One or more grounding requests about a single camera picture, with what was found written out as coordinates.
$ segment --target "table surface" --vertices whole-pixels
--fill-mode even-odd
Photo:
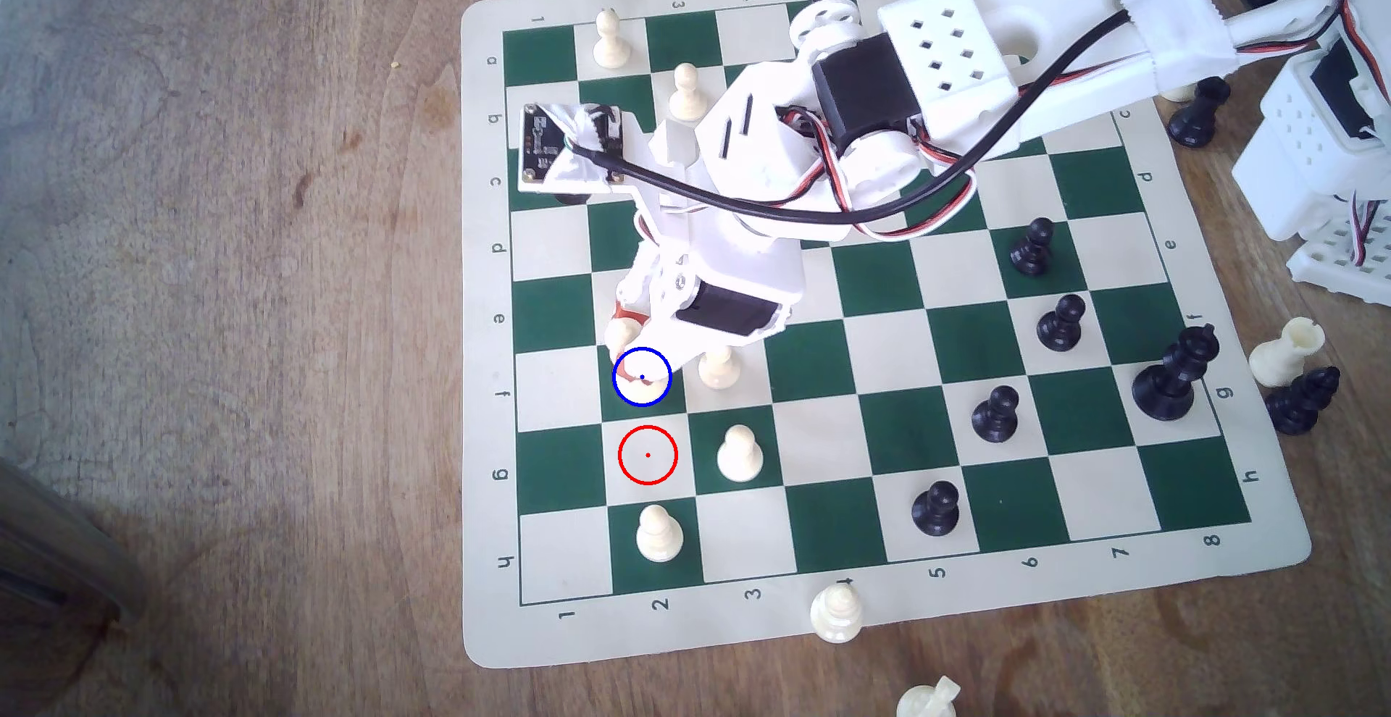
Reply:
[[[153,592],[53,713],[892,714],[942,674],[963,714],[1391,709],[1391,308],[1292,283],[1296,242],[1232,184],[1278,63],[1235,75],[1217,139],[1178,159],[1241,347],[1308,315],[1344,370],[1284,440],[1308,562],[844,646],[470,663],[473,1],[0,0],[0,458],[79,503]]]

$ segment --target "white pawn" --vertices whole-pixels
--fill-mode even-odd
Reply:
[[[682,63],[676,65],[676,92],[666,103],[672,117],[683,123],[694,123],[705,116],[709,104],[700,92],[700,72],[696,65]]]
[[[730,426],[715,452],[715,466],[734,483],[758,478],[758,472],[764,469],[764,448],[754,440],[754,430],[743,423]]]
[[[615,70],[627,64],[633,46],[618,36],[618,14],[613,8],[600,11],[594,26],[600,31],[600,42],[594,45],[594,61],[601,68]]]
[[[643,508],[637,518],[637,550],[654,562],[666,562],[682,551],[686,542],[682,525],[661,505]]]
[[[860,596],[849,583],[836,582],[811,601],[811,627],[822,640],[844,643],[862,627]]]
[[[1267,388],[1281,388],[1303,375],[1303,359],[1323,347],[1323,326],[1295,317],[1280,330],[1280,338],[1251,351],[1251,375]]]

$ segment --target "black chess piece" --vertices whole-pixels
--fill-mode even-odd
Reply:
[[[1086,302],[1077,294],[1067,294],[1057,299],[1053,312],[1039,317],[1036,329],[1039,341],[1050,351],[1066,352],[1077,347],[1082,338],[1082,316],[1086,315]]]
[[[1333,404],[1341,377],[1337,366],[1324,366],[1295,377],[1288,388],[1271,391],[1266,397],[1266,412],[1270,413],[1276,432],[1305,434],[1313,429],[1319,423],[1319,411]]]
[[[950,480],[939,480],[912,501],[912,523],[932,537],[942,537],[961,521],[960,501],[957,487]]]
[[[1004,443],[1020,427],[1020,393],[1008,386],[996,386],[990,398],[975,405],[971,413],[971,429],[986,443]]]
[[[1014,242],[1010,249],[1010,263],[1018,269],[1020,274],[1038,277],[1047,271],[1049,262],[1053,260],[1053,220],[1038,217],[1029,223],[1029,230]]]
[[[1212,323],[1184,329],[1164,351],[1163,363],[1152,363],[1135,377],[1131,384],[1135,404],[1159,420],[1184,418],[1193,407],[1193,380],[1207,372],[1207,362],[1217,358],[1220,348]]]
[[[1198,82],[1193,102],[1168,118],[1168,138],[1198,149],[1207,146],[1217,134],[1217,109],[1231,97],[1231,86],[1221,77]]]

